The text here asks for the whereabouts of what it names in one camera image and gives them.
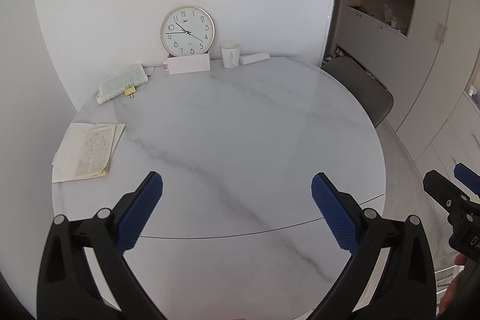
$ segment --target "open shelf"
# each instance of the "open shelf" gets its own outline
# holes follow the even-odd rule
[[[405,38],[409,34],[415,0],[344,0],[344,5],[380,21],[387,28],[392,29]],[[395,23],[390,23],[386,19],[386,7],[384,5],[391,10],[391,16],[394,17],[393,19],[397,23],[396,26]]]

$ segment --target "textured blue pad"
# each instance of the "textured blue pad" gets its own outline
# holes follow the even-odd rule
[[[162,177],[155,173],[136,195],[135,200],[118,224],[115,247],[119,254],[122,255],[126,250],[135,247],[143,227],[145,227],[162,193]]]
[[[470,170],[463,163],[459,163],[453,170],[455,178],[468,187],[474,194],[480,194],[480,176]]]
[[[343,207],[334,190],[319,174],[315,175],[311,181],[311,196],[325,217],[338,245],[354,255],[359,247],[357,225]]]

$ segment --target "stack of papers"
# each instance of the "stack of papers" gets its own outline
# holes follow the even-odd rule
[[[148,77],[143,70],[143,66],[136,64],[100,83],[97,102],[101,105],[117,95],[123,94],[127,88],[138,87],[147,82]]]
[[[70,124],[53,158],[52,183],[106,175],[125,124]]]

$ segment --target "white box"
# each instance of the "white box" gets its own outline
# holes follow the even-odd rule
[[[185,72],[210,71],[210,54],[169,57],[163,62],[171,75]]]

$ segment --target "white mug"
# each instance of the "white mug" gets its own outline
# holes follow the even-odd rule
[[[224,43],[220,45],[222,51],[223,67],[235,68],[239,64],[240,45],[237,43]]]

